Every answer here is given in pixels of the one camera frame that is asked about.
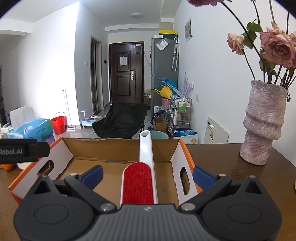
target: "brown door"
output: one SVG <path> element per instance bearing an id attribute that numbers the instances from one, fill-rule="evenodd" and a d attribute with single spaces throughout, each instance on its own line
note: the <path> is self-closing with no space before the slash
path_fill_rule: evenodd
<path id="1" fill-rule="evenodd" d="M 111 102 L 143 102 L 144 43 L 109 45 Z"/>

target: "pink basket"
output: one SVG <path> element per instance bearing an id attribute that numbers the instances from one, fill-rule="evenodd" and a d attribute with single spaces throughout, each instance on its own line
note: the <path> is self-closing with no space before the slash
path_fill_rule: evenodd
<path id="1" fill-rule="evenodd" d="M 161 98 L 161 103 L 162 103 L 162 106 L 164 108 L 166 108 L 167 110 L 169 110 L 170 99 L 163 99 L 163 98 Z"/>

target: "white wall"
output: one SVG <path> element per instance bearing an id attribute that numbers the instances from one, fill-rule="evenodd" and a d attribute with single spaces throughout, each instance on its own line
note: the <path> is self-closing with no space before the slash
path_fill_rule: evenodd
<path id="1" fill-rule="evenodd" d="M 82 119 L 83 113 L 80 111 L 87 109 L 87 115 L 93 114 L 91 96 L 91 35 L 97 38 L 102 44 L 102 88 L 103 103 L 109 102 L 109 83 L 107 60 L 107 33 L 103 26 L 82 4 L 79 3 L 76 37 L 75 37 L 75 84 L 76 97 L 79 116 Z"/>
<path id="2" fill-rule="evenodd" d="M 1 54 L 7 112 L 26 105 L 51 118 L 66 110 L 62 92 L 66 89 L 72 124 L 79 124 L 74 74 L 78 7 L 70 5 L 35 22 L 30 35 Z"/>
<path id="3" fill-rule="evenodd" d="M 158 31 L 127 31 L 127 32 L 116 32 L 108 34 L 108 44 L 123 43 L 123 42 L 144 42 L 145 54 L 145 86 L 144 91 L 147 88 L 151 88 L 151 58 L 149 51 L 151 50 L 151 38 L 158 34 Z"/>
<path id="4" fill-rule="evenodd" d="M 226 4 L 237 14 L 244 25 L 257 18 L 250 1 L 233 1 Z M 257 1 L 262 28 L 271 28 L 268 0 Z M 285 31 L 287 12 L 273 1 L 275 21 Z M 193 38 L 186 42 L 184 26 L 192 16 Z M 203 143 L 207 117 L 210 116 L 229 133 L 229 143 L 243 142 L 246 129 L 243 126 L 245 108 L 249 100 L 252 74 L 244 56 L 236 55 L 227 44 L 227 34 L 241 34 L 243 29 L 230 12 L 221 4 L 216 7 L 194 7 L 182 0 L 174 18 L 174 29 L 180 37 L 179 86 L 183 86 L 184 73 L 195 83 L 192 94 L 194 115 L 192 128 Z M 289 34 L 296 30 L 296 21 L 290 16 Z M 260 47 L 259 37 L 255 41 Z M 254 50 L 246 50 L 249 62 L 259 80 L 259 58 Z M 291 102 L 287 103 L 282 137 L 273 146 L 296 165 L 296 84 L 289 89 Z M 195 100 L 199 93 L 199 102 Z"/>

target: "orange fruit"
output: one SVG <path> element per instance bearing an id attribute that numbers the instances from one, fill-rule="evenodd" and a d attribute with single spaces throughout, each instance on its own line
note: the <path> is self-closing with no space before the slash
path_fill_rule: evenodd
<path id="1" fill-rule="evenodd" d="M 2 164 L 1 166 L 5 170 L 10 170 L 14 167 L 14 164 Z"/>

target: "pink textured vase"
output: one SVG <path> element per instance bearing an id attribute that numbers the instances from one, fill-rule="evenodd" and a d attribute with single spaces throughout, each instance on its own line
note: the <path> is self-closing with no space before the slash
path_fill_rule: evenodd
<path id="1" fill-rule="evenodd" d="M 247 132 L 239 152 L 245 161 L 258 166 L 267 163 L 272 141 L 281 137 L 287 94 L 279 85 L 252 80 L 244 119 Z"/>

